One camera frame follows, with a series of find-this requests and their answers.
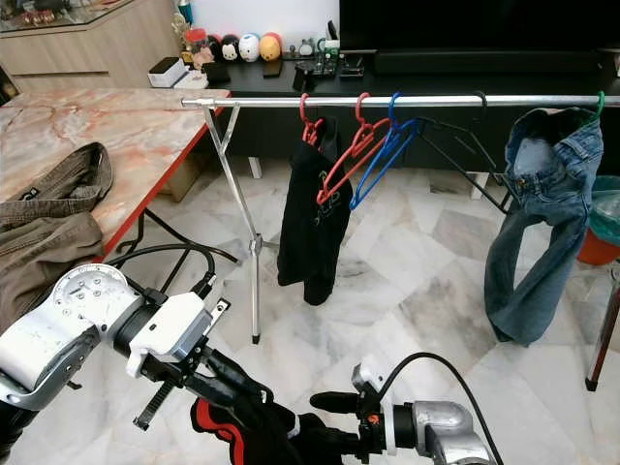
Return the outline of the orange marble folding table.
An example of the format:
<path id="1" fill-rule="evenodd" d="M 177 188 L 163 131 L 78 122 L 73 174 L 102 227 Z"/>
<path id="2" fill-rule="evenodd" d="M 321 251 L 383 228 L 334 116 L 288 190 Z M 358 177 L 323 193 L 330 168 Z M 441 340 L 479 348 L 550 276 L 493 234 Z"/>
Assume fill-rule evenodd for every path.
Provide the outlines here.
<path id="1" fill-rule="evenodd" d="M 58 89 L 23 93 L 1 109 L 0 200 L 43 177 L 71 152 L 102 143 L 112 186 L 93 209 L 103 254 L 115 251 L 192 146 L 207 134 L 205 115 L 186 108 L 186 90 Z"/>

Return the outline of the black clip stand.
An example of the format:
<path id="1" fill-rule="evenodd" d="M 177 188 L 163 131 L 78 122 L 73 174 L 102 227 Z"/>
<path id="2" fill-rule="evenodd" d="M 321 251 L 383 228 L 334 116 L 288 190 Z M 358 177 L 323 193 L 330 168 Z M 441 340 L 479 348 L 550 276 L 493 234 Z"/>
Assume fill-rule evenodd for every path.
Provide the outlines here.
<path id="1" fill-rule="evenodd" d="M 315 88 L 315 70 L 309 63 L 297 63 L 294 67 L 293 89 L 298 93 L 313 92 Z"/>

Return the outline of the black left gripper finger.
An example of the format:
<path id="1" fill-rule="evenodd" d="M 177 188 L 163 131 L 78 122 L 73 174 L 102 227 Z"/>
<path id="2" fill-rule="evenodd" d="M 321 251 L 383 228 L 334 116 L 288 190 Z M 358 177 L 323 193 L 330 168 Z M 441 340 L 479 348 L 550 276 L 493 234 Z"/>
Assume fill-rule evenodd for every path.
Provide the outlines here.
<path id="1" fill-rule="evenodd" d="M 238 408 L 251 406 L 258 395 L 255 391 L 230 384 L 221 378 L 205 375 L 192 376 L 192 391 L 195 395 L 226 411 L 235 412 Z"/>
<path id="2" fill-rule="evenodd" d="M 211 353 L 205 354 L 205 366 L 211 369 L 217 380 L 225 382 L 226 385 L 238 391 L 243 391 L 261 400 L 273 399 L 273 390 L 254 380 L 235 360 L 223 355 L 220 351 L 212 350 Z"/>

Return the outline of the white box black lid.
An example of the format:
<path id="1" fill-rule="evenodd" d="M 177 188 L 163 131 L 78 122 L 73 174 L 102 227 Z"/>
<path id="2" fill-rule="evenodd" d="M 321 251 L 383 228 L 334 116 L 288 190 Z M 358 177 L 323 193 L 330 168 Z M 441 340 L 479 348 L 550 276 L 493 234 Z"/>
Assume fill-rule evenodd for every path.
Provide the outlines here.
<path id="1" fill-rule="evenodd" d="M 173 88 L 189 72 L 180 57 L 165 57 L 147 71 L 147 80 L 152 88 Z"/>

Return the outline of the black flat television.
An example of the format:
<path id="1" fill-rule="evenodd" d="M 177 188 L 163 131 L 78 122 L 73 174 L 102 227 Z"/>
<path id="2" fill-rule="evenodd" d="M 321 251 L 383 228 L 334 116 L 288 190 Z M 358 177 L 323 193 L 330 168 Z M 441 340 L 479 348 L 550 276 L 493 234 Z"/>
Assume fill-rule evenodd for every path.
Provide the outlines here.
<path id="1" fill-rule="evenodd" d="M 338 0 L 346 49 L 620 48 L 620 0 Z"/>

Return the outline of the black wallet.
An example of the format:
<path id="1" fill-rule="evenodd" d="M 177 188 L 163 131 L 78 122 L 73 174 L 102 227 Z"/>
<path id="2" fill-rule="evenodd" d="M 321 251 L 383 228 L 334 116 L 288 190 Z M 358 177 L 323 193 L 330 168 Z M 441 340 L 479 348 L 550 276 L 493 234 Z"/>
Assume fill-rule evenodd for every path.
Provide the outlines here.
<path id="1" fill-rule="evenodd" d="M 227 63 L 205 63 L 201 72 L 207 80 L 208 87 L 225 87 L 232 80 L 230 66 Z"/>

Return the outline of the brown trousers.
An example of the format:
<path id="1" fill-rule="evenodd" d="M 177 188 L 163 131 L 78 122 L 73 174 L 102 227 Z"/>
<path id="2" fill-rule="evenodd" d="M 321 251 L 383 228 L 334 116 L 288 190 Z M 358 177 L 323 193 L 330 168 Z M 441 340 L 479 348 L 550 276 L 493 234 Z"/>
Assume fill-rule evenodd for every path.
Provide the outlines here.
<path id="1" fill-rule="evenodd" d="M 111 186 L 107 148 L 90 142 L 0 203 L 1 332 L 72 266 L 103 254 L 93 209 Z"/>

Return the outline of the black shirt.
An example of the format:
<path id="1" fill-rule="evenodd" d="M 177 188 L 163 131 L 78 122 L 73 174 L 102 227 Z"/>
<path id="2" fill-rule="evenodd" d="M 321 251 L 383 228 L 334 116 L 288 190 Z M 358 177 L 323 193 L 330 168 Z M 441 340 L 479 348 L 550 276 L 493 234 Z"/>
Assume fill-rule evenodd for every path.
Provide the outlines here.
<path id="1" fill-rule="evenodd" d="M 318 141 L 302 142 L 291 158 L 276 280 L 279 285 L 304 284 L 304 301 L 310 305 L 323 304 L 335 287 L 338 253 L 350 221 L 350 181 L 324 204 L 316 203 L 323 177 L 341 152 L 337 120 L 324 118 Z"/>

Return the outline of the black tv console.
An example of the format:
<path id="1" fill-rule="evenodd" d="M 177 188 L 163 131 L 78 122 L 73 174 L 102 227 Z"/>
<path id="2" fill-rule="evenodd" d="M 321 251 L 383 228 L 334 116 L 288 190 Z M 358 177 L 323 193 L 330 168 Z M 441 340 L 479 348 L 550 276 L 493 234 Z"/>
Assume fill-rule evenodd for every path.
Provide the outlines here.
<path id="1" fill-rule="evenodd" d="M 265 78 L 265 66 L 261 63 L 234 63 L 229 66 L 230 79 L 222 85 L 236 98 L 293 98 L 301 96 L 295 88 L 295 63 L 284 65 L 282 76 Z M 309 118 L 333 118 L 341 125 L 341 137 L 349 142 L 357 129 L 353 101 L 360 93 L 373 97 L 388 98 L 391 93 L 409 96 L 474 96 L 479 92 L 487 97 L 495 96 L 590 96 L 605 92 L 607 96 L 620 98 L 620 77 L 614 63 L 606 59 L 601 70 L 592 74 L 443 74 L 443 75 L 377 75 L 372 70 L 360 78 L 315 78 L 310 89 L 314 97 L 344 97 L 349 99 L 344 107 L 311 107 Z M 491 105 L 488 110 L 477 106 L 469 108 L 408 108 L 399 105 L 399 119 L 412 116 L 444 121 L 456 127 L 471 128 L 491 158 L 497 164 L 504 161 L 504 146 L 510 129 L 525 107 L 499 107 Z M 300 141 L 304 124 L 296 107 L 251 108 L 239 113 L 232 140 L 229 145 L 231 158 L 242 161 L 260 158 L 265 167 L 273 167 L 276 161 L 285 161 Z"/>

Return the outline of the red lid jar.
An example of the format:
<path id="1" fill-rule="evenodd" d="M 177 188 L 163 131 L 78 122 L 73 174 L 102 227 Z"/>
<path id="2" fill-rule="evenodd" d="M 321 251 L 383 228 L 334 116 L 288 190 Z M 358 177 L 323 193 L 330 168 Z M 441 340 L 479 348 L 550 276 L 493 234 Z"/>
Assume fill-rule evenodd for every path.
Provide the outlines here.
<path id="1" fill-rule="evenodd" d="M 203 28 L 190 28 L 183 35 L 183 39 L 185 39 L 187 48 L 191 52 L 190 56 L 194 68 L 202 70 L 204 65 L 214 62 L 213 53 L 209 47 L 209 35 Z"/>

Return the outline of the black white round plush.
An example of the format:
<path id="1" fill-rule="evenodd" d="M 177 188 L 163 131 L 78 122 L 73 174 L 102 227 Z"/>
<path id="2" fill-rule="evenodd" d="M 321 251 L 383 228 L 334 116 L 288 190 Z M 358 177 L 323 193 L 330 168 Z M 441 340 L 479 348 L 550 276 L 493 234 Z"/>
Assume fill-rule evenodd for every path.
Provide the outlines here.
<path id="1" fill-rule="evenodd" d="M 235 34 L 223 36 L 221 40 L 221 56 L 223 61 L 238 62 L 242 58 L 240 39 Z"/>

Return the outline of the black plastic hanger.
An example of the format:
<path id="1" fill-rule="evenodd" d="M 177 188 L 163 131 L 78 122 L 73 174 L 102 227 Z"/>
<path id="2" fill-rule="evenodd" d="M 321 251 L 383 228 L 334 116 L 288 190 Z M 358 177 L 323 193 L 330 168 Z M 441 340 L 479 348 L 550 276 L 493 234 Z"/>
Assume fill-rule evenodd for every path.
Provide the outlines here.
<path id="1" fill-rule="evenodd" d="M 473 94 L 480 101 L 480 110 L 478 114 L 471 119 L 469 125 L 460 127 L 460 125 L 447 123 L 447 121 L 418 116 L 418 118 L 415 119 L 418 124 L 417 140 L 426 143 L 426 145 L 431 147 L 431 150 L 437 152 L 440 159 L 447 161 L 447 163 L 449 163 L 456 172 L 459 172 L 461 176 L 474 187 L 474 190 L 482 195 L 488 203 L 491 203 L 497 211 L 510 214 L 511 205 L 513 205 L 513 195 L 509 178 L 501 172 L 499 164 L 496 163 L 495 158 L 492 158 L 490 151 L 486 149 L 486 146 L 483 145 L 477 133 L 475 133 L 475 129 L 482 123 L 488 110 L 487 94 L 483 93 L 482 90 L 474 90 Z M 486 190 L 486 187 L 484 187 L 481 182 L 474 178 L 472 172 L 462 168 L 455 158 L 452 158 L 439 143 L 431 138 L 433 134 L 447 134 L 452 141 L 456 142 L 456 146 L 459 147 L 459 149 L 464 149 L 468 151 L 469 154 L 486 161 L 490 168 L 480 171 L 480 174 L 482 174 L 483 181 L 496 181 L 500 183 L 501 187 L 504 187 L 504 196 L 502 196 L 502 199 L 497 200 L 495 196 L 492 196 L 490 192 Z"/>

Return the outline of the black red garment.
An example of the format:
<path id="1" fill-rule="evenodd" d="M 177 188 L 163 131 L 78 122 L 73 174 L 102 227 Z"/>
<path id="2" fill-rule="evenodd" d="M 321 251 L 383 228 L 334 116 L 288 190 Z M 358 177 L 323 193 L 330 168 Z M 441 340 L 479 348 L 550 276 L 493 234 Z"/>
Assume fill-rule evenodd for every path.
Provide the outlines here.
<path id="1" fill-rule="evenodd" d="M 190 409 L 192 429 L 229 444 L 232 465 L 344 465 L 344 457 L 323 457 L 322 434 L 344 431 L 332 428 L 314 413 L 296 415 L 291 409 L 269 402 L 262 406 L 263 419 L 244 426 L 226 409 L 195 400 Z"/>

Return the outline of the white blue round plush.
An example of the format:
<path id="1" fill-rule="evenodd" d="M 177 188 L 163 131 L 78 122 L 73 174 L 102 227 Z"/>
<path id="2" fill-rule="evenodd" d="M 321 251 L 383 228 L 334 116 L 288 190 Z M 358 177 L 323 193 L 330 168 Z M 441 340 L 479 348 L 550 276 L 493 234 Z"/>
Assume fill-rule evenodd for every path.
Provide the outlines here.
<path id="1" fill-rule="evenodd" d="M 236 50 L 244 62 L 256 62 L 260 59 L 261 36 L 258 34 L 243 34 L 239 37 Z"/>

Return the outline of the silver metal clothes rack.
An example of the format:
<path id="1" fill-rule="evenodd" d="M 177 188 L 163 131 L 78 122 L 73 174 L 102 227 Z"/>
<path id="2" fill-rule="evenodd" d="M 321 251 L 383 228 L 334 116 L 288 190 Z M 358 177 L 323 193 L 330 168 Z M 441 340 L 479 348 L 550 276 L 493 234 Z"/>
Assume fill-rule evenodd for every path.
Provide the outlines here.
<path id="1" fill-rule="evenodd" d="M 581 107 L 595 105 L 595 96 L 487 96 L 488 109 L 501 107 Z M 186 108 L 198 108 L 204 112 L 205 127 L 211 137 L 214 150 L 220 160 L 223 173 L 229 180 L 232 195 L 238 204 L 239 211 L 245 226 L 251 231 L 251 244 L 249 252 L 252 256 L 254 279 L 251 285 L 252 309 L 251 309 L 251 336 L 252 341 L 261 340 L 262 330 L 260 324 L 260 271 L 257 259 L 264 247 L 264 239 L 257 232 L 256 226 L 249 212 L 248 204 L 245 203 L 244 195 L 236 182 L 233 170 L 229 165 L 229 142 L 233 137 L 236 121 L 239 119 L 243 108 L 293 108 L 298 109 L 298 98 L 294 97 L 242 97 L 242 98 L 182 98 L 181 105 Z M 349 97 L 309 97 L 306 106 L 312 107 L 349 107 L 353 108 L 355 119 L 359 124 L 366 124 L 364 108 L 400 107 L 412 108 L 481 108 L 480 101 L 474 94 L 470 96 L 358 96 Z M 620 108 L 620 96 L 606 96 L 607 108 Z"/>

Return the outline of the light wooden cabinet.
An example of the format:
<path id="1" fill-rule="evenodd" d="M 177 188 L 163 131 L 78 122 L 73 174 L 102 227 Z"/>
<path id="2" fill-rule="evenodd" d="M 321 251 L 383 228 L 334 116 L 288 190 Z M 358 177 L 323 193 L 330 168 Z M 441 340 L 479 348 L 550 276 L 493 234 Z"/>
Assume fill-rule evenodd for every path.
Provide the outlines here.
<path id="1" fill-rule="evenodd" d="M 0 32 L 0 65 L 18 92 L 150 88 L 149 70 L 180 53 L 171 0 L 121 0 L 89 22 Z"/>

